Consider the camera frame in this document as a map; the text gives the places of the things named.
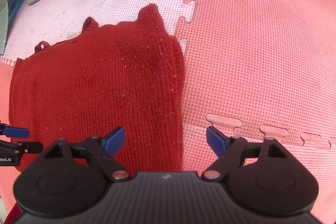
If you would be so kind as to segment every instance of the folded clothing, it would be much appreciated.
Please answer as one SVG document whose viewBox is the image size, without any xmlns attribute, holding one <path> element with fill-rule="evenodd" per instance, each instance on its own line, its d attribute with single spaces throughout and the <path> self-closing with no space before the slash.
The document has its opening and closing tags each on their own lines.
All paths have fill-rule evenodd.
<svg viewBox="0 0 336 224">
<path fill-rule="evenodd" d="M 129 172 L 182 169 L 184 60 L 156 5 L 135 22 L 98 27 L 88 18 L 78 37 L 48 46 L 18 59 L 13 72 L 9 122 L 30 130 L 26 141 L 82 142 L 123 126 L 115 158 Z M 24 155 L 17 169 L 35 157 Z"/>
</svg>

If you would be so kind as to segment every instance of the metal screw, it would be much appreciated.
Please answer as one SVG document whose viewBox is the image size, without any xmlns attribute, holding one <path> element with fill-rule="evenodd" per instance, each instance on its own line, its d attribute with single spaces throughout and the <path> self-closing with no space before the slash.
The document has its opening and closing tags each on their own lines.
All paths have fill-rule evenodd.
<svg viewBox="0 0 336 224">
<path fill-rule="evenodd" d="M 215 170 L 208 170 L 204 172 L 204 176 L 207 179 L 218 179 L 221 176 L 221 173 Z"/>
<path fill-rule="evenodd" d="M 115 171 L 112 174 L 112 177 L 115 179 L 125 179 L 128 178 L 129 174 L 124 170 Z"/>
</svg>

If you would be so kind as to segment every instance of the ribbed knit fabric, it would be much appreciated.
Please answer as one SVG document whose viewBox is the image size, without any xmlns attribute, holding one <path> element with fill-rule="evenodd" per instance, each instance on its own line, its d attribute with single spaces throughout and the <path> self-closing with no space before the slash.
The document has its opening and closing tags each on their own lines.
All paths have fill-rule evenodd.
<svg viewBox="0 0 336 224">
<path fill-rule="evenodd" d="M 11 81 L 9 122 L 30 130 L 26 140 L 81 142 L 123 126 L 116 159 L 132 174 L 182 169 L 184 61 L 156 5 L 116 26 L 88 18 L 78 37 L 42 44 L 17 60 Z M 24 155 L 18 170 L 35 157 Z"/>
</svg>

